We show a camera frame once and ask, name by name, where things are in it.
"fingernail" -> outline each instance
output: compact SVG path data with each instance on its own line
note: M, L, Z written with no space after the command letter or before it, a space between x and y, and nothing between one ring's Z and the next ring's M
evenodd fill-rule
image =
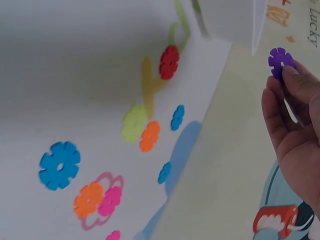
M299 74L292 66L285 65L283 66L283 71L288 75L297 75Z

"red cartoon object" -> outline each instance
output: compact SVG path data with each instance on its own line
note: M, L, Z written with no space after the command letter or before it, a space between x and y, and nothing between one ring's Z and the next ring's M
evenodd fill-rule
M177 46L168 46L161 56L159 73L161 79L171 79L178 69L179 51Z
M277 217L279 222L273 221L272 224L268 226L263 226L267 221L264 219L276 219ZM255 216L253 221L253 232L257 233L263 228L275 228L279 230L279 236L281 239L287 238L292 230L288 226L294 226L296 224L298 216L298 207L296 205L287 205L287 206L265 206L260 208L258 213Z

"pink flower piece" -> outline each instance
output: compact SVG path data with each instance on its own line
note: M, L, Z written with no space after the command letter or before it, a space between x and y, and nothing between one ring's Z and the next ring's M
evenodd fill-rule
M109 216L114 213L116 206L121 202L122 189L118 186L109 188L105 192L104 199L98 208L98 213L101 216Z
M120 240L121 232L120 231L113 231L109 236L106 237L105 240Z

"purple flower piece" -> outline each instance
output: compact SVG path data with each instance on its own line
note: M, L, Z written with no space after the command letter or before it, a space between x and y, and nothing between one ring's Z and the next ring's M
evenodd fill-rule
M271 56L268 58L269 67L273 67L271 70L272 75L283 82L282 78L282 69L283 66L289 65L293 68L296 68L294 64L294 59L290 53L286 53L286 50L282 47L273 48L270 51Z

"hand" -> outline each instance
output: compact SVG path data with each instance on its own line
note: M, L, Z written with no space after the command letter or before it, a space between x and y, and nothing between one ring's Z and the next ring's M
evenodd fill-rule
M320 82L299 62L284 66L284 85L270 76L262 112L281 172L296 194L320 216ZM298 123L291 119L284 99Z

